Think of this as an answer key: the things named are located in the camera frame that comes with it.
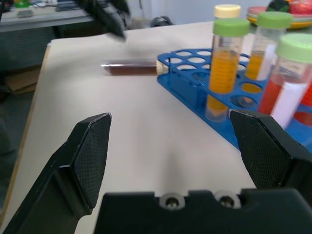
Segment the test tube rack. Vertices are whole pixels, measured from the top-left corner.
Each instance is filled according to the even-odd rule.
[[[218,94],[208,88],[211,65],[211,49],[183,49],[161,54],[158,60],[168,67],[168,73],[158,76],[158,82],[172,95],[185,104],[203,121],[216,130],[221,136],[238,148],[237,139],[230,119],[213,122],[206,118],[207,95],[211,95],[229,109],[258,109],[267,80],[251,80],[245,76],[249,56],[241,54],[239,69],[234,89],[229,94]],[[241,89],[244,83],[257,85],[262,89],[259,93],[248,93]],[[239,104],[239,98],[250,98],[253,102],[248,108]],[[300,105],[298,112],[312,112],[311,107]],[[293,118],[286,129],[296,141],[304,145],[312,153],[312,127],[306,126]]]

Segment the wall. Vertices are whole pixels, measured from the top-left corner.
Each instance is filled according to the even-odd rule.
[[[217,4],[238,4],[245,17],[250,6],[267,6],[270,0],[142,0],[145,16],[149,19],[167,15],[175,24],[214,20]],[[134,16],[140,15],[138,0],[128,0]]]

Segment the desk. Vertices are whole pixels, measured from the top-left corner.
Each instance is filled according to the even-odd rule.
[[[52,41],[37,84],[32,117],[0,232],[37,179],[49,157],[75,124],[112,113],[107,164],[99,201],[78,223],[92,234],[106,192],[188,190],[238,193],[254,184],[239,150],[157,83],[155,76],[106,77],[104,59],[153,58],[212,43],[212,23],[126,32],[126,43],[107,35]],[[250,52],[253,35],[245,38]]]
[[[57,12],[55,11],[55,7],[32,7],[31,10],[34,12],[33,17],[18,18],[16,14],[21,10],[25,9],[17,8],[16,11],[7,12],[2,15],[0,33],[92,21],[92,18],[83,10]]]

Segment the green cap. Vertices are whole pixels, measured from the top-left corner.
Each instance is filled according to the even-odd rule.
[[[222,37],[241,37],[249,33],[250,23],[246,19],[225,18],[214,21],[214,34]]]
[[[290,61],[312,63],[312,34],[291,33],[282,36],[276,53]]]
[[[258,15],[257,25],[264,28],[288,28],[293,20],[293,15],[286,12],[265,11]]]

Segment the white table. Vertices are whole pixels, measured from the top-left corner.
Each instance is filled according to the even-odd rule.
[[[0,33],[92,21],[83,10],[57,12],[55,7],[31,7],[30,9],[33,10],[34,16],[28,18],[17,17],[17,12],[25,8],[16,8],[16,11],[4,13],[0,23]]]
[[[181,48],[212,43],[212,23],[127,32],[122,43],[107,35],[52,42],[36,90],[36,103],[0,232],[25,198],[45,163],[74,125],[111,112],[108,157],[99,201],[78,223],[77,234],[91,234],[103,194],[188,190],[238,193],[254,184],[239,150],[223,139],[161,85],[156,77],[106,77],[104,59],[152,58]],[[253,35],[245,38],[249,53]]]

